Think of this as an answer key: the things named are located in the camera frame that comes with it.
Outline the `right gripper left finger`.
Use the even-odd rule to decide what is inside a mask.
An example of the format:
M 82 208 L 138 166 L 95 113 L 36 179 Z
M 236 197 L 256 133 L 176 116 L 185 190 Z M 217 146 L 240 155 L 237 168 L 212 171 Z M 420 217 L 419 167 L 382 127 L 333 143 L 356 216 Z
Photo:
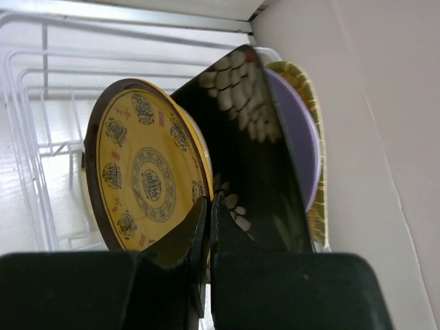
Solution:
M 208 259 L 208 199 L 200 197 L 185 218 L 147 249 L 158 267 L 154 286 L 164 295 L 188 299 L 198 316 L 204 315 Z

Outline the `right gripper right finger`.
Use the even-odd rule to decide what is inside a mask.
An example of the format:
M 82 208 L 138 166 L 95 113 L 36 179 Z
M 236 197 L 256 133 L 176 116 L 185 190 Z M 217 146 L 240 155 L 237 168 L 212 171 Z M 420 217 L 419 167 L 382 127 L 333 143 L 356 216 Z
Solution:
M 216 329 L 256 328 L 249 265 L 260 252 L 232 219 L 225 198 L 216 195 L 210 220 L 211 314 Z

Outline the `brown yellow round plate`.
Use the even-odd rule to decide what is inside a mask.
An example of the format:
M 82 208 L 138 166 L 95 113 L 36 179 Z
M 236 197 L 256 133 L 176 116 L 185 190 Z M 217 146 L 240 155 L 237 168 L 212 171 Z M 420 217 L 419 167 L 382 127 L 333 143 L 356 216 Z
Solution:
M 156 85 L 125 78 L 98 97 L 85 138 L 91 208 L 110 250 L 145 251 L 175 228 L 212 176 L 185 113 Z

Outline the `black floral square plate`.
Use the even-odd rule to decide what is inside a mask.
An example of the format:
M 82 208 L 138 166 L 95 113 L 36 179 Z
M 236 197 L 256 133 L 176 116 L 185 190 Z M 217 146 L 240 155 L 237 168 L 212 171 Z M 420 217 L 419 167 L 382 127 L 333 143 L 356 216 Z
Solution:
M 241 45 L 173 92 L 197 123 L 214 192 L 268 252 L 313 252 L 292 144 L 257 51 Z

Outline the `yellow woven square plate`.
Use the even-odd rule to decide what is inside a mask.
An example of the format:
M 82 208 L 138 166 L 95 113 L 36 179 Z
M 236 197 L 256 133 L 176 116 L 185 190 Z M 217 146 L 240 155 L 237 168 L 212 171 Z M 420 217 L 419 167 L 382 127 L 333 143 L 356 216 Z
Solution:
M 312 243 L 318 251 L 328 252 L 325 132 L 316 91 L 307 73 L 293 63 L 272 62 L 266 65 L 265 72 L 293 146 Z

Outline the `cream plate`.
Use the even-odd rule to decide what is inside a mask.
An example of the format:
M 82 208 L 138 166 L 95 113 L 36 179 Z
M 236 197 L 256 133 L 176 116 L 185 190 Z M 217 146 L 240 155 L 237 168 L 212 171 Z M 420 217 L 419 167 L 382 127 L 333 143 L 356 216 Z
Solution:
M 184 108 L 182 108 L 181 110 L 185 113 L 185 116 L 188 118 L 193 129 L 195 130 L 195 133 L 197 134 L 197 137 L 200 141 L 200 144 L 201 144 L 201 147 L 203 150 L 203 155 L 206 158 L 206 161 L 208 164 L 209 172 L 212 175 L 212 162 L 211 162 L 211 158 L 210 158 L 210 154 L 209 154 L 209 150 L 208 150 L 208 145 L 206 144 L 206 140 L 204 138 L 204 135 L 201 132 L 201 129 L 199 128 L 198 124 L 193 119 L 193 117 Z

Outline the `purple round plate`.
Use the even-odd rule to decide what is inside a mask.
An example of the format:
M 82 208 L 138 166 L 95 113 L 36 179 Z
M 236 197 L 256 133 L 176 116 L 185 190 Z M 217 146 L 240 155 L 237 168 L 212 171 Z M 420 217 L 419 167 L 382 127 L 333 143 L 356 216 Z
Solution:
M 293 148 L 302 201 L 308 211 L 315 200 L 322 170 L 318 131 L 299 93 L 274 70 L 266 69 L 265 73 L 287 129 L 287 141 Z

